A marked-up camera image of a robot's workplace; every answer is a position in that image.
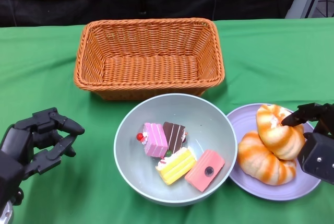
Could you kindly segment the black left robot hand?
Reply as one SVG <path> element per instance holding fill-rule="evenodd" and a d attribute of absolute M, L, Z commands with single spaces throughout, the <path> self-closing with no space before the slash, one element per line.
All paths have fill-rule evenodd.
<path fill-rule="evenodd" d="M 59 165 L 63 155 L 74 157 L 72 144 L 84 132 L 79 123 L 50 108 L 11 125 L 1 141 L 1 151 L 19 164 L 14 171 L 26 180 Z"/>

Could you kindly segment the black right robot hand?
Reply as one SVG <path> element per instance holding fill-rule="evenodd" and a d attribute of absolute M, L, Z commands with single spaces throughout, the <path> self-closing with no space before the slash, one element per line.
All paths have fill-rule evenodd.
<path fill-rule="evenodd" d="M 284 126 L 299 126 L 306 122 L 317 124 L 306 139 L 297 159 L 303 172 L 333 184 L 333 104 L 309 103 L 299 105 L 297 110 L 285 117 Z"/>

